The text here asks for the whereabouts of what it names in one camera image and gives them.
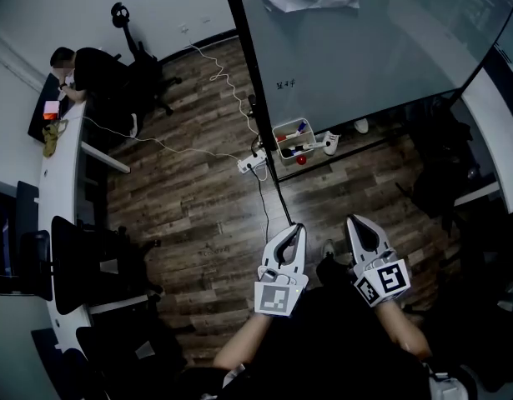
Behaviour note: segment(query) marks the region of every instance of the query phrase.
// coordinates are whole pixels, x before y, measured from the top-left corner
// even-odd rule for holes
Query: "floor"
[[[245,98],[252,85],[239,41],[205,52],[227,67],[248,110]],[[224,77],[209,81],[217,71],[212,61],[197,53],[167,64],[166,76],[184,80],[166,96],[175,113],[149,114],[139,137],[155,137],[175,150],[202,148],[247,157],[254,135]],[[367,136],[348,129],[340,151],[380,138],[393,124],[390,116],[370,119]],[[208,365],[253,306],[266,225],[258,181],[251,173],[241,175],[232,157],[174,153],[155,142],[126,142],[112,156],[132,172],[109,174],[110,227],[126,226],[135,242],[161,240],[162,246],[148,255],[147,262],[149,278],[166,292],[158,305],[160,316],[172,328],[182,328],[178,339],[189,365]],[[292,170],[277,165],[282,174]],[[430,220],[395,186],[398,182],[411,188],[421,169],[419,155],[404,136],[282,184],[291,217],[308,231],[305,272],[311,287],[318,285],[314,270],[321,245],[332,238],[343,251],[345,216],[358,213],[382,226],[390,244],[405,258],[412,288],[403,302],[418,309],[432,304],[438,262],[458,250],[458,232],[453,229],[448,238],[439,219]],[[264,170],[259,175],[263,178]],[[270,177],[261,185],[271,238],[287,222]]]

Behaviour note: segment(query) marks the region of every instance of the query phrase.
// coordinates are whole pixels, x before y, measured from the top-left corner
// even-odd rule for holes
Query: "white wall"
[[[0,183],[39,184],[42,146],[28,136],[39,93],[0,63]]]
[[[50,328],[40,297],[0,296],[0,400],[56,400],[31,331]]]
[[[0,0],[0,38],[39,72],[59,46],[102,47],[132,62],[123,30],[113,26],[110,9],[122,2],[130,11],[134,38],[159,59],[188,44],[234,28],[227,0]],[[203,23],[208,16],[210,22]],[[188,35],[179,32],[186,23]]]

